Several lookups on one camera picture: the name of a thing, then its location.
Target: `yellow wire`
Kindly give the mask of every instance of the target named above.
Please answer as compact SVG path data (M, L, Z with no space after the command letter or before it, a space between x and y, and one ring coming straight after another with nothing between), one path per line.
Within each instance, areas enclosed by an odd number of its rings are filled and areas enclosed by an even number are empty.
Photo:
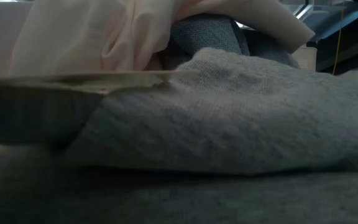
M344 17L344 14L345 14L345 2L346 2L346 0L343 0L342 14L341 14L341 26L339 28L338 45L336 46L336 55L335 55L333 75L335 75L336 64L338 63L338 56L339 56L339 46L341 45L343 17Z

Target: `pale pink cloth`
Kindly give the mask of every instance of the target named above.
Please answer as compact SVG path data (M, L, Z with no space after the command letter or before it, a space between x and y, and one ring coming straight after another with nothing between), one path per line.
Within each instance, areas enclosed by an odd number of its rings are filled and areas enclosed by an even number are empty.
M204 12L231 16L291 52L314 35L277 0L37 0L10 75L143 70L174 22Z

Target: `pink fabric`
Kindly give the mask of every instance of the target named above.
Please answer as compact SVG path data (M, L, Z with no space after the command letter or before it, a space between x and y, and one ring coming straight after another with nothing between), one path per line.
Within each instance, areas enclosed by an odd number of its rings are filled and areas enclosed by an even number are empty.
M37 0L10 75L144 70L174 22L204 12L231 16L291 52L314 35L277 0Z

